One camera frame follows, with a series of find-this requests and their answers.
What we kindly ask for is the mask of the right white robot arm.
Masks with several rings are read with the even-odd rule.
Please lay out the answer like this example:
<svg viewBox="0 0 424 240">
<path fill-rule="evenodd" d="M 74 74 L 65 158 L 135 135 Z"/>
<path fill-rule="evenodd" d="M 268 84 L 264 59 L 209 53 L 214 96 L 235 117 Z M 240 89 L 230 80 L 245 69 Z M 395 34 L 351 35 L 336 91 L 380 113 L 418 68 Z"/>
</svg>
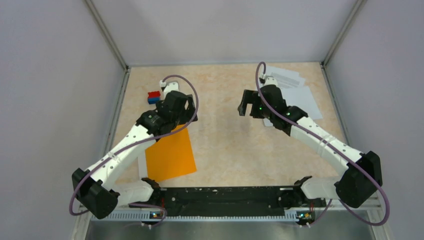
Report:
<svg viewBox="0 0 424 240">
<path fill-rule="evenodd" d="M 293 192 L 299 206 L 307 206 L 313 199 L 339 199 L 352 208 L 359 208 L 382 186 L 380 157 L 373 151 L 363 153 L 338 140 L 314 122 L 297 106 L 286 104 L 276 81 L 261 79 L 260 90 L 244 90 L 237 110 L 250 116 L 267 119 L 273 126 L 313 149 L 337 172 L 336 177 L 311 177 Z"/>
</svg>

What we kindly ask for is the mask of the orange clip file folder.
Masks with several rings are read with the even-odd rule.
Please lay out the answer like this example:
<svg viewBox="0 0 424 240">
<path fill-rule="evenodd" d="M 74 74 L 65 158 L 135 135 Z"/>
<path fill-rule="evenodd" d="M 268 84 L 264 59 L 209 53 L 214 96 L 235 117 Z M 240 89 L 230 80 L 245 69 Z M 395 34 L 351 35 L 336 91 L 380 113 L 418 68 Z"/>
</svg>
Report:
<svg viewBox="0 0 424 240">
<path fill-rule="evenodd" d="M 147 177 L 161 182 L 197 171 L 187 128 L 161 138 L 145 150 Z"/>
</svg>

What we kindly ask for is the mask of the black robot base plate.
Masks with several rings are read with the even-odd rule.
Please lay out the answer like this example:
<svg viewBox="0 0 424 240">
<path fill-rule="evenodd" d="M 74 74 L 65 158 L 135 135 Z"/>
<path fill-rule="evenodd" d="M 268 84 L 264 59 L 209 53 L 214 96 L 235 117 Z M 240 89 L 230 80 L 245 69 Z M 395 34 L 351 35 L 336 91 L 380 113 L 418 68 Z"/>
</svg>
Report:
<svg viewBox="0 0 424 240">
<path fill-rule="evenodd" d="M 306 180 L 286 186 L 160 187 L 142 178 L 153 188 L 147 204 L 165 208 L 168 217 L 268 217 L 293 208 L 325 207 L 325 200 L 308 199 L 302 192 Z"/>
</svg>

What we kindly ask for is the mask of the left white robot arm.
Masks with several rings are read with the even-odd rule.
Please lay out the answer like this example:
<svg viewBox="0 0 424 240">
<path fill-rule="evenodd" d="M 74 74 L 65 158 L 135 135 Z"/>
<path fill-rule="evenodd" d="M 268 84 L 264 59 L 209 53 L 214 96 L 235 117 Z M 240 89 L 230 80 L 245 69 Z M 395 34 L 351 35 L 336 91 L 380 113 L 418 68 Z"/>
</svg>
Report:
<svg viewBox="0 0 424 240">
<path fill-rule="evenodd" d="M 72 200 L 78 200 L 97 219 L 104 219 L 116 207 L 138 202 L 154 207 L 160 202 L 161 194 L 151 180 L 116 184 L 146 149 L 170 136 L 177 126 L 197 120 L 196 94 L 181 92 L 177 81 L 162 80 L 160 87 L 164 99 L 156 103 L 156 108 L 142 113 L 125 137 L 99 161 L 86 170 L 76 169 L 71 176 Z"/>
</svg>

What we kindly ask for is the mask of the white paper sheets stack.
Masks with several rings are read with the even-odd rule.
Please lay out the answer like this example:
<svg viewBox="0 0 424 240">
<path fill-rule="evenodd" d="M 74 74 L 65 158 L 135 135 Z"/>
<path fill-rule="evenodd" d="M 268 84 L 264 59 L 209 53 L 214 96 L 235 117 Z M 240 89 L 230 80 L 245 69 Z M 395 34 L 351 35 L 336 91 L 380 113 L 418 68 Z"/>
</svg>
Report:
<svg viewBox="0 0 424 240">
<path fill-rule="evenodd" d="M 311 89 L 305 85 L 306 79 L 300 77 L 298 72 L 274 66 L 267 66 L 266 72 L 261 73 L 260 75 L 262 77 L 275 79 L 287 105 L 301 108 L 308 113 L 309 117 L 313 120 L 323 118 Z"/>
</svg>

